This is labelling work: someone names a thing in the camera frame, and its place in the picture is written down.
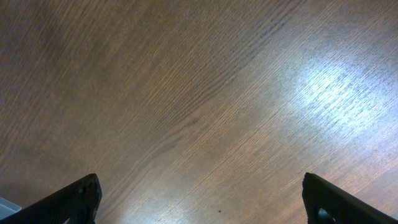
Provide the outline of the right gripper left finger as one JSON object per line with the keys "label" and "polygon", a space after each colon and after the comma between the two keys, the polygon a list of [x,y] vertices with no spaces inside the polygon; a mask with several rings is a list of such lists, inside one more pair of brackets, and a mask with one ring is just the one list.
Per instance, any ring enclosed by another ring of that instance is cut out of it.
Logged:
{"label": "right gripper left finger", "polygon": [[59,191],[1,220],[1,224],[95,224],[102,191],[88,174]]}

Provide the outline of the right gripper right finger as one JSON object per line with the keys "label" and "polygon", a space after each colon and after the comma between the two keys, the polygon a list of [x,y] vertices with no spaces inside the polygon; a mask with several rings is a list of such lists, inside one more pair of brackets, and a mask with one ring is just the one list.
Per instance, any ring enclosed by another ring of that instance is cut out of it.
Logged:
{"label": "right gripper right finger", "polygon": [[308,224],[397,224],[395,218],[380,212],[316,174],[307,172],[302,187]]}

